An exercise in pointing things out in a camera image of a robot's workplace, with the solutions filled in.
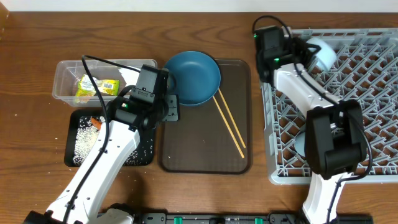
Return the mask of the light blue bowl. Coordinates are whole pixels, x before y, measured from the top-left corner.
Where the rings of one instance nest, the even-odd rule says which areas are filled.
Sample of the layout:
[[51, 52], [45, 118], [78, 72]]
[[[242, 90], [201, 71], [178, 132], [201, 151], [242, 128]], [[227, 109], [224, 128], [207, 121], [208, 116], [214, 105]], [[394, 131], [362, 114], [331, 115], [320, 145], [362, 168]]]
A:
[[315, 54], [316, 66], [320, 70], [329, 71], [337, 60], [335, 51], [325, 41], [316, 37], [309, 39], [307, 43], [320, 47], [320, 50]]

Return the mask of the dark blue plate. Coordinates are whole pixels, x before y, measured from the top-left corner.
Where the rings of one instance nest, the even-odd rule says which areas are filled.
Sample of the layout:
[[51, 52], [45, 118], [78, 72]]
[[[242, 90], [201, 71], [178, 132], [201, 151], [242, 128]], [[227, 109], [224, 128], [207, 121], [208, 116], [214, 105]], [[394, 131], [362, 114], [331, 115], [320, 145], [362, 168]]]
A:
[[185, 51], [170, 58], [164, 68], [174, 76], [173, 93], [185, 106], [210, 100], [221, 84], [221, 71], [213, 57], [198, 51]]

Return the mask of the white napkin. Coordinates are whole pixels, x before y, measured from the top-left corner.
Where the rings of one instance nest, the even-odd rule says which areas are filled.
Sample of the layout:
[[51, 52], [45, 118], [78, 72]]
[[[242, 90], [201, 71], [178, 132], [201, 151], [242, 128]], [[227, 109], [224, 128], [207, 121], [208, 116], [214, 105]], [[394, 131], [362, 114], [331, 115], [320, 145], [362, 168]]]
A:
[[126, 86], [136, 85], [138, 78], [139, 78], [140, 71], [141, 70], [139, 68], [136, 70], [131, 70], [131, 69], [127, 69], [127, 68], [119, 69], [121, 76], [124, 78]]

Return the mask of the orange carrot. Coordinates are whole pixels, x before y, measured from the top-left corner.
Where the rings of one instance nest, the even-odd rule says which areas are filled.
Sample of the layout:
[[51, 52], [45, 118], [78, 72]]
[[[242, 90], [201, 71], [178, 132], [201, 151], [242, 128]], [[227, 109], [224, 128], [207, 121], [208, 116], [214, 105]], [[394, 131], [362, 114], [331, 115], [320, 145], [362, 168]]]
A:
[[100, 129], [101, 129], [102, 122], [101, 122], [100, 120], [91, 117], [91, 118], [90, 118], [90, 121], [91, 121], [92, 125], [93, 125], [97, 130], [100, 130]]

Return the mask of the short wooden chopstick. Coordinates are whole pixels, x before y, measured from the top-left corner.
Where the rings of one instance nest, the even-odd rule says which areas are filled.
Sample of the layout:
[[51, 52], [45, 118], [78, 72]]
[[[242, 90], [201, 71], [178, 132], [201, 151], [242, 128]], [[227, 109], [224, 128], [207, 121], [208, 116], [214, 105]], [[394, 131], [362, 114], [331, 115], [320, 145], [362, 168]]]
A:
[[222, 112], [222, 109], [221, 109], [220, 105], [218, 104], [218, 102], [217, 102], [217, 100], [216, 100], [216, 98], [215, 98], [214, 96], [212, 96], [212, 99], [213, 99], [213, 101], [215, 102], [215, 105], [216, 105], [216, 107], [217, 107], [217, 109], [218, 109], [218, 111], [219, 111], [219, 113], [220, 113], [220, 115], [221, 115], [221, 117], [222, 117], [222, 119], [223, 119], [223, 122], [224, 122], [224, 124], [225, 124], [225, 126], [226, 126], [226, 128], [227, 128], [227, 130], [228, 130], [228, 132], [229, 132], [229, 134], [230, 134], [230, 136], [231, 136], [231, 138], [232, 138], [232, 140], [233, 140], [233, 142], [234, 142], [234, 144], [235, 144], [235, 146], [236, 146], [236, 148], [237, 148], [237, 150], [238, 150], [238, 152], [239, 152], [239, 154], [240, 154], [240, 156], [241, 156], [241, 158], [244, 159], [245, 156], [244, 156], [244, 154], [243, 154], [243, 152], [242, 152], [242, 149], [241, 149], [240, 145], [238, 144], [238, 142], [237, 142], [237, 140], [236, 140], [236, 138], [235, 138], [235, 136], [234, 136], [234, 133], [233, 133], [233, 131], [231, 130], [231, 127], [230, 127], [230, 125], [228, 124], [227, 119], [226, 119], [224, 113]]

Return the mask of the white rice pile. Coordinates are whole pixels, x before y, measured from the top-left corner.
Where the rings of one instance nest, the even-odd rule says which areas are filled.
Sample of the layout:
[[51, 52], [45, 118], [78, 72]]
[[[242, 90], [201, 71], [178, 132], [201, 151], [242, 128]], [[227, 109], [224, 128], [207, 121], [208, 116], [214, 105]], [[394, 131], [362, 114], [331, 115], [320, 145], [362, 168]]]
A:
[[[91, 123], [90, 118], [96, 118], [102, 123], [103, 116], [82, 116], [78, 120], [77, 133], [72, 143], [72, 164], [80, 166], [97, 140], [99, 130]], [[125, 166], [146, 166], [154, 158], [155, 130], [150, 129], [140, 135], [141, 141], [137, 149], [126, 159]]]

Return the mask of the light blue cup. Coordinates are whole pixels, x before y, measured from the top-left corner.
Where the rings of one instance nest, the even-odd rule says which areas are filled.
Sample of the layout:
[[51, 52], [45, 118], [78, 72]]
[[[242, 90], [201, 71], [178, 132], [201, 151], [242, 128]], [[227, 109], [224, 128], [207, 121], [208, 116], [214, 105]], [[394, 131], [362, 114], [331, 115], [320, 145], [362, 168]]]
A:
[[302, 157], [305, 157], [305, 133], [300, 133], [295, 137], [295, 151]]

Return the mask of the long wooden chopstick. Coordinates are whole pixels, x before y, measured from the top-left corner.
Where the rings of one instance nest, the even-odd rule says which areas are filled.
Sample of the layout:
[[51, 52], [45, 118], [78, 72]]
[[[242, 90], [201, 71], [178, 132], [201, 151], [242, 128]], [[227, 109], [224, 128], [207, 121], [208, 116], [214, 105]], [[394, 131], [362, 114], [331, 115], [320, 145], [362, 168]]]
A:
[[[245, 144], [245, 142], [244, 142], [244, 140], [243, 140], [243, 137], [242, 137], [242, 135], [241, 135], [241, 133], [240, 133], [240, 131], [239, 131], [239, 128], [238, 128], [238, 126], [237, 126], [237, 124], [236, 124], [236, 122], [235, 122], [235, 119], [234, 119], [233, 115], [232, 115], [232, 112], [231, 112], [231, 110], [230, 110], [230, 108], [229, 108], [229, 106], [228, 106], [228, 103], [226, 102], [226, 100], [225, 100], [225, 98], [224, 98], [224, 95], [223, 95], [223, 93], [222, 93], [222, 91], [221, 91], [220, 88], [218, 88], [218, 92], [219, 92], [220, 97], [221, 97], [221, 99], [222, 99], [222, 101], [223, 101], [223, 103], [224, 103], [224, 106], [225, 106], [225, 108], [226, 108], [226, 110], [227, 110], [227, 112], [228, 112], [228, 115], [229, 115], [230, 120], [231, 120], [231, 122], [232, 122], [232, 124], [233, 124], [233, 126], [234, 126], [234, 129], [235, 129], [235, 131], [236, 131], [236, 134], [238, 135], [238, 138], [239, 138], [239, 140], [240, 140], [240, 142], [241, 142], [241, 145], [242, 145], [243, 148], [246, 148], [246, 144]], [[234, 134], [232, 134], [231, 132], [230, 132], [230, 134], [233, 136], [233, 139], [234, 139], [234, 141], [236, 141], [235, 143], [236, 143], [236, 145], [237, 145], [237, 147], [238, 147], [238, 143], [237, 143], [237, 140], [236, 140]]]

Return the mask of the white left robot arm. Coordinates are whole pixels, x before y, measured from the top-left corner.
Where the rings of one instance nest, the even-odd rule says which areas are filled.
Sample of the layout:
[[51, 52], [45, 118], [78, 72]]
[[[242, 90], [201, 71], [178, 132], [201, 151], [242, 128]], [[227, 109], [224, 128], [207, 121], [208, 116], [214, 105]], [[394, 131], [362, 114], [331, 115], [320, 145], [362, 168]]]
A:
[[179, 119], [178, 95], [172, 90], [127, 86], [109, 103], [102, 103], [105, 121], [89, 154], [65, 190], [44, 213], [30, 211], [24, 223], [132, 223], [128, 212], [100, 207], [141, 136], [162, 121]]

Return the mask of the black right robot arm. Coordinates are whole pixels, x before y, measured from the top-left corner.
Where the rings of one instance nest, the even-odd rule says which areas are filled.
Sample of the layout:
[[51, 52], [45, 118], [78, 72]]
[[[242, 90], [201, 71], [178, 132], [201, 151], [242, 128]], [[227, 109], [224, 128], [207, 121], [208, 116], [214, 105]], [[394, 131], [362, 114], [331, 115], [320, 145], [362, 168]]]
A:
[[369, 156], [361, 105], [331, 94], [309, 75], [312, 60], [328, 71], [337, 59], [323, 40], [295, 37], [286, 26], [252, 33], [260, 80], [286, 95], [305, 117], [303, 150], [312, 171], [302, 206], [305, 222], [335, 222], [344, 183], [356, 180], [358, 164]]

